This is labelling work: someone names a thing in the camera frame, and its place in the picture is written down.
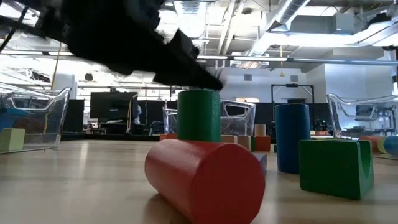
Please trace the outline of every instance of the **clear plastic bin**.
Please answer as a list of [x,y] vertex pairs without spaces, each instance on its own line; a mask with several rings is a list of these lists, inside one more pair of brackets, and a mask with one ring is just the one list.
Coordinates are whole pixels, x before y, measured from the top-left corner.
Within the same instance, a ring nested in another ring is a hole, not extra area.
[[0,83],[0,132],[25,129],[23,151],[58,147],[70,90],[32,91]]
[[[221,134],[253,135],[256,104],[221,100]],[[177,133],[177,110],[163,108],[164,132]]]
[[335,137],[356,139],[397,134],[398,95],[347,101],[334,94],[327,97]]

